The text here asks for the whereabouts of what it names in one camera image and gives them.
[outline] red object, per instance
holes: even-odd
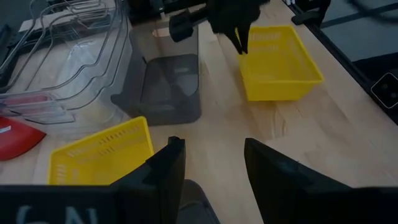
[[[11,119],[0,117],[0,161],[15,158],[41,142],[45,133]]]

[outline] wooden tabletop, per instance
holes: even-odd
[[[293,15],[274,0],[256,25],[291,24]],[[156,150],[169,136],[186,139],[186,178],[202,186],[222,223],[262,222],[244,163],[247,137],[352,187],[398,185],[398,126],[305,26],[295,29],[325,76],[302,100],[247,102],[234,47],[205,22],[199,25],[201,118],[150,128]],[[49,154],[63,144],[46,137],[0,162],[0,183],[44,184]]]

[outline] yellow plastic basket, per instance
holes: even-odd
[[[239,67],[250,101],[298,100],[323,81],[292,26],[251,28],[248,50]]]
[[[54,151],[49,184],[109,185],[153,155],[146,119],[134,118]]]

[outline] basket rim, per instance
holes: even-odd
[[[323,76],[322,72],[320,71],[320,69],[318,68],[318,66],[316,65],[316,63],[313,61],[313,57],[311,57],[311,55],[309,54],[309,52],[307,51],[307,49],[304,46],[304,43],[302,42],[300,36],[298,35],[297,31],[294,29],[294,27],[292,25],[281,25],[281,26],[253,26],[250,28],[250,32],[255,32],[256,30],[266,30],[266,29],[275,29],[275,28],[282,28],[282,29],[288,29],[291,30],[294,38],[298,41],[299,47],[301,48],[301,50],[304,52],[304,56],[306,58],[306,60],[308,60],[310,62],[310,65],[313,67],[314,69],[314,75],[316,77],[314,77],[314,79],[311,80],[264,80],[264,81],[259,81],[256,80],[257,83],[297,83],[297,84],[318,84],[318,83],[322,83],[325,81],[325,77]],[[242,61],[242,59],[246,56],[245,53],[243,53],[242,55],[238,55],[239,60]],[[243,76],[243,72],[241,70],[242,73],[242,77],[243,80],[248,79],[250,81],[253,81],[255,79],[252,78],[247,78]]]

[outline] plastic tray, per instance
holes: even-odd
[[[248,50],[239,56],[248,100],[298,100],[323,81],[292,26],[251,28]]]
[[[124,113],[110,102],[110,98],[120,92],[131,58],[131,43],[127,35],[129,29],[126,16],[122,16],[121,25],[112,31],[117,38],[104,51],[109,60],[100,61],[99,66],[104,70],[94,73],[96,76],[92,78],[85,76],[82,70],[78,76],[82,77],[78,86],[84,88],[71,85],[69,90],[64,88],[64,91],[58,92],[76,94],[61,98],[61,94],[54,94],[54,91],[42,90],[0,95],[1,114],[64,139],[78,139],[120,123],[125,117]]]
[[[153,155],[146,119],[134,118],[54,151],[49,184],[109,185]]]
[[[99,10],[92,2],[103,7]],[[119,57],[124,43],[122,40],[117,48],[120,27],[123,26],[118,1],[108,3],[113,7],[108,7],[104,2],[113,1],[54,4],[44,9],[42,14],[58,8],[67,10],[47,14],[47,17],[41,15],[38,19],[40,22],[28,21],[30,25],[21,26],[22,30],[30,27],[1,67],[2,71],[14,68],[11,70],[13,78],[8,86],[2,88],[2,91],[7,91],[7,94],[0,95],[3,106],[39,103],[38,95],[43,101],[70,99],[82,93],[89,85],[94,92],[91,95],[96,95],[103,86],[101,82],[106,80],[103,78],[108,77],[109,73],[114,75],[119,60],[112,56]],[[82,4],[89,6],[83,10]],[[43,25],[45,28],[37,27],[41,23],[46,23]]]

